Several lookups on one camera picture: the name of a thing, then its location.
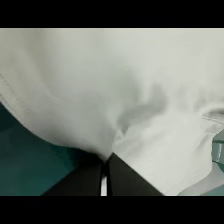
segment teal object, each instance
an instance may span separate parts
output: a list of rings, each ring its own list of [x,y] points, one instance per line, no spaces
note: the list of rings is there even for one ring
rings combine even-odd
[[[87,153],[45,142],[0,104],[0,195],[41,195],[77,168]]]

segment white cloth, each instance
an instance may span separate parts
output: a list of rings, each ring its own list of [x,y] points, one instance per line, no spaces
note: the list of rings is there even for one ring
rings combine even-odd
[[[223,29],[0,29],[0,100],[30,131],[107,159],[166,195],[211,171]]]

